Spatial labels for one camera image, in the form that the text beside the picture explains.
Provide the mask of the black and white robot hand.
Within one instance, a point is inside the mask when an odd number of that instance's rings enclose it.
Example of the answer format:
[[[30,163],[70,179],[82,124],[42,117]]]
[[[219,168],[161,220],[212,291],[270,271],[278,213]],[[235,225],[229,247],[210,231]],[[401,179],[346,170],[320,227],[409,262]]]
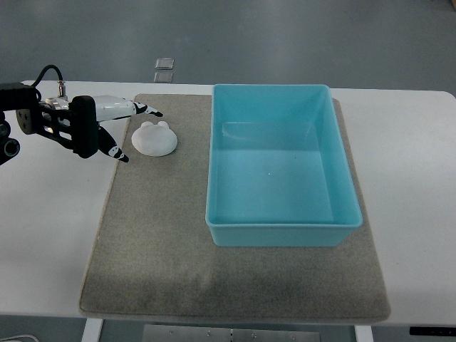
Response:
[[[68,107],[75,113],[76,122],[71,125],[76,130],[76,136],[73,139],[75,153],[82,158],[89,158],[101,151],[121,162],[128,162],[128,156],[100,124],[139,114],[154,115],[159,118],[163,116],[159,110],[149,105],[111,95],[77,96]]]

